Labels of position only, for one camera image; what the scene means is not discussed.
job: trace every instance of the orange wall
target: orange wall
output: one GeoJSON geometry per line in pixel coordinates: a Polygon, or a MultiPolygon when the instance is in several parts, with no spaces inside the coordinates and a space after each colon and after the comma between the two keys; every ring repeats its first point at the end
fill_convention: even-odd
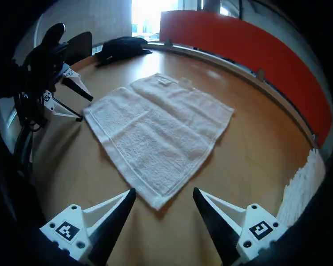
{"type": "Polygon", "coordinates": [[[283,42],[242,20],[210,12],[163,12],[160,40],[194,46],[242,64],[252,71],[263,69],[265,79],[299,110],[322,145],[332,115],[316,78],[283,42]]]}

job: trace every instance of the towel tag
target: towel tag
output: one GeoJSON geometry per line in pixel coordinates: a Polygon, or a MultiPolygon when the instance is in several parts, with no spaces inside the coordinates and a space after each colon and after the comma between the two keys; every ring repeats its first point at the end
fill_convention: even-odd
{"type": "Polygon", "coordinates": [[[158,82],[163,84],[164,86],[168,86],[172,83],[169,79],[166,79],[166,78],[159,78],[158,82]]]}

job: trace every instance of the table surface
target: table surface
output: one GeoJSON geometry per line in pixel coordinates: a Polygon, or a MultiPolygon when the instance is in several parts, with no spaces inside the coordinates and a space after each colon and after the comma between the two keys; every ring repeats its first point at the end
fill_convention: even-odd
{"type": "MultiPolygon", "coordinates": [[[[310,145],[291,118],[261,91],[214,66],[153,51],[101,69],[91,64],[78,72],[94,101],[159,72],[177,80],[185,77],[236,110],[203,166],[160,211],[137,196],[109,265],[220,265],[193,201],[193,188],[240,207],[258,203],[276,216],[285,185],[306,162],[310,145]]],[[[78,112],[89,104],[61,86],[55,97],[78,112]]],[[[36,141],[40,145],[33,167],[47,220],[70,204],[84,209],[130,188],[86,121],[55,117],[36,141]]]]}

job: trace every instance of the screw hole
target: screw hole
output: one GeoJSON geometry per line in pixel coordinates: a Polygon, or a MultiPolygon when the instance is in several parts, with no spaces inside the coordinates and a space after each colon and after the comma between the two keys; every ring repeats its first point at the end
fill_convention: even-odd
{"type": "Polygon", "coordinates": [[[85,243],[79,241],[79,242],[77,242],[76,246],[77,246],[78,248],[85,248],[85,243]]]}
{"type": "Polygon", "coordinates": [[[243,243],[243,247],[250,247],[252,245],[252,242],[251,241],[245,241],[243,243]]]}
{"type": "Polygon", "coordinates": [[[67,250],[67,249],[63,249],[63,252],[64,252],[65,254],[67,254],[67,255],[69,255],[69,254],[70,254],[70,251],[69,251],[69,250],[67,250]]]}

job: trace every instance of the towel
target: towel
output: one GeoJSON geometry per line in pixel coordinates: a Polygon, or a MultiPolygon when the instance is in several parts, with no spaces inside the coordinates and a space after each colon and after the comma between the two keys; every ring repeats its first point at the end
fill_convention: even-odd
{"type": "Polygon", "coordinates": [[[202,165],[233,111],[191,81],[157,73],[83,112],[126,181],[159,210],[202,165]]]}

